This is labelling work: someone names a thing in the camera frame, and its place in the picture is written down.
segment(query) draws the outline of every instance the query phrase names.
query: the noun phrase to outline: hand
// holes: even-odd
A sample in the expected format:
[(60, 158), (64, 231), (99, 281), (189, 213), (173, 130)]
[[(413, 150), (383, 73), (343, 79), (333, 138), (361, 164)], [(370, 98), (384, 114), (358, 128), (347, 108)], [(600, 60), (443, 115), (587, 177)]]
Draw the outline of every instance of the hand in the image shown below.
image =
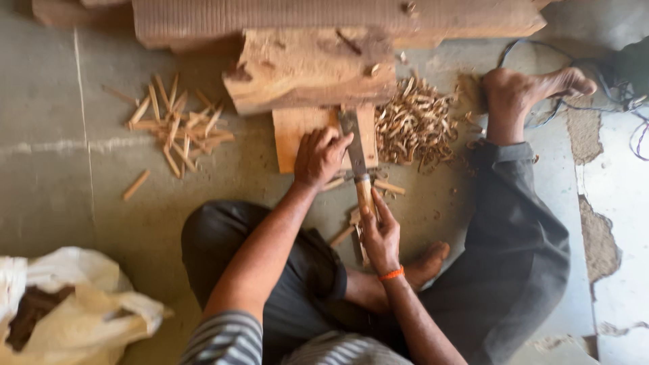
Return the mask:
[(295, 182), (318, 191), (340, 170), (354, 134), (341, 138), (333, 127), (316, 129), (302, 137), (295, 159)]
[(365, 246), (367, 256), (379, 275), (385, 275), (391, 271), (399, 270), (399, 238), (401, 227), (386, 202), (378, 195), (376, 189), (372, 188), (372, 197), (376, 204), (376, 211), (381, 217), (378, 223), (376, 216), (372, 214), (367, 206), (363, 207), (361, 216), (363, 218), (363, 236), (361, 242)]

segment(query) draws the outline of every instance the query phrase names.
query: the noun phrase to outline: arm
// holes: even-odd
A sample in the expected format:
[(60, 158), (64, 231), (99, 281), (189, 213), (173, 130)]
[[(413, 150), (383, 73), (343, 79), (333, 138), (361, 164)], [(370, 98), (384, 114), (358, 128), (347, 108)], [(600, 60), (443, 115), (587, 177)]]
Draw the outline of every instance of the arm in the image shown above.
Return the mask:
[(305, 134), (295, 161), (295, 181), (277, 207), (246, 239), (212, 290), (203, 313), (244, 310), (262, 322), (265, 302), (279, 280), (313, 199), (340, 170), (353, 134), (331, 127)]
[[(382, 221), (378, 224), (374, 214), (364, 207), (361, 212), (363, 244), (374, 270), (379, 275), (385, 275), (400, 268), (400, 227), (374, 188), (372, 196)], [(384, 280), (382, 283), (414, 363), (466, 364), (458, 350), (430, 317), (403, 275)]]

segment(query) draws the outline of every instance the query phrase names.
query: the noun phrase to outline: plastic bag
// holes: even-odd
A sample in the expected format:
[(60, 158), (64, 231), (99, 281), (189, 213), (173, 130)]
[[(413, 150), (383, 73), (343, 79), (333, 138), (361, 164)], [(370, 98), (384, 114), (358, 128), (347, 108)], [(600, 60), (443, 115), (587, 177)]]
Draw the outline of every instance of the plastic bag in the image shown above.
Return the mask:
[[(75, 292), (42, 318), (21, 352), (5, 343), (9, 323), (28, 286)], [(0, 257), (0, 364), (115, 365), (131, 342), (151, 337), (171, 315), (163, 304), (133, 292), (105, 255), (63, 247), (36, 260)]]

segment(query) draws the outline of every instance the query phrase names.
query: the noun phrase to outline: striped shirt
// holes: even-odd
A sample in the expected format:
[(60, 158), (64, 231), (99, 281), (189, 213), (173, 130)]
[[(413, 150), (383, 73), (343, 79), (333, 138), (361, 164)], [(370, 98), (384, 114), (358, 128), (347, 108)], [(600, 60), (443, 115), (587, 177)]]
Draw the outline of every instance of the striped shirt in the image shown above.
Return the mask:
[[(228, 310), (204, 320), (191, 336), (180, 365), (261, 365), (262, 326), (248, 312)], [(282, 365), (412, 365), (379, 341), (332, 331), (298, 347)]]

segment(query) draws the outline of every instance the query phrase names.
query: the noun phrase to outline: wire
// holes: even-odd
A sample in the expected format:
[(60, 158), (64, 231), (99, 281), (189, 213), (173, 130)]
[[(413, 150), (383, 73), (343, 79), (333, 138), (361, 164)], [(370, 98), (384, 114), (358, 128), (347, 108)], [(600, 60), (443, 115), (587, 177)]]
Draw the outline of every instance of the wire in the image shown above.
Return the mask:
[[(540, 128), (540, 127), (546, 125), (551, 120), (553, 120), (554, 117), (557, 116), (557, 113), (559, 112), (559, 109), (561, 108), (562, 105), (565, 105), (566, 107), (569, 107), (569, 108), (575, 109), (575, 110), (595, 110), (595, 111), (598, 111), (598, 112), (608, 112), (608, 113), (627, 113), (627, 112), (631, 112), (633, 115), (637, 116), (638, 118), (641, 118), (643, 120), (643, 122), (640, 125), (638, 125), (638, 127), (631, 134), (631, 137), (629, 139), (629, 147), (631, 149), (631, 152), (633, 152), (633, 154), (637, 158), (639, 158), (639, 159), (641, 159), (643, 161), (649, 161), (649, 158), (645, 158), (640, 154), (640, 146), (642, 144), (642, 141), (644, 139), (645, 134), (647, 133), (647, 131), (649, 131), (649, 118), (643, 116), (642, 114), (640, 114), (637, 111), (642, 106), (640, 104), (640, 101), (642, 101), (644, 98), (643, 97), (642, 98), (637, 98), (637, 99), (633, 98), (633, 94), (629, 91), (629, 85), (630, 85), (629, 82), (623, 82), (623, 83), (620, 83), (617, 86), (614, 86), (615, 88), (617, 88), (620, 91), (620, 99), (615, 99), (611, 95), (611, 88), (608, 86), (608, 83), (606, 82), (606, 79), (604, 78), (604, 75), (600, 71), (600, 67), (601, 67), (601, 63), (602, 63), (601, 60), (598, 60), (597, 58), (575, 58), (571, 54), (569, 54), (569, 53), (565, 52), (564, 50), (562, 50), (560, 48), (557, 48), (557, 47), (555, 47), (555, 46), (553, 46), (551, 44), (548, 44), (548, 43), (545, 43), (545, 42), (540, 42), (540, 41), (537, 41), (537, 40), (528, 40), (528, 39), (524, 39), (524, 38), (520, 38), (520, 39), (515, 40), (514, 42), (511, 42), (505, 48), (505, 50), (502, 53), (502, 56), (500, 57), (500, 61), (498, 62), (498, 68), (503, 67), (503, 65), (505, 64), (505, 59), (507, 59), (507, 55), (509, 54), (509, 52), (511, 52), (511, 50), (514, 48), (514, 46), (516, 46), (519, 43), (537, 44), (537, 45), (542, 45), (544, 47), (550, 48), (551, 50), (559, 53), (560, 55), (563, 55), (566, 58), (570, 59), (569, 67), (576, 66), (577, 64), (592, 64), (592, 65), (594, 65), (593, 68), (589, 68), (589, 69), (597, 76), (597, 79), (600, 82), (600, 84), (602, 86), (602, 90), (606, 94), (606, 97), (610, 101), (612, 101), (612, 102), (614, 102), (614, 103), (616, 103), (616, 104), (618, 104), (618, 105), (620, 105), (622, 107), (622, 110), (599, 108), (599, 107), (576, 107), (574, 105), (571, 105), (571, 104), (567, 103), (562, 97), (560, 97), (557, 100), (557, 104), (554, 107), (554, 110), (552, 111), (552, 113), (548, 117), (548, 119), (546, 119), (544, 122), (542, 122), (540, 124), (526, 125), (525, 128)], [(644, 126), (644, 129), (643, 129), (642, 134), (640, 135), (640, 138), (638, 139), (638, 144), (636, 145), (635, 150), (634, 150), (631, 142), (633, 140), (633, 136), (635, 136), (635, 134), (638, 132), (638, 130), (640, 128), (642, 128), (642, 126)]]

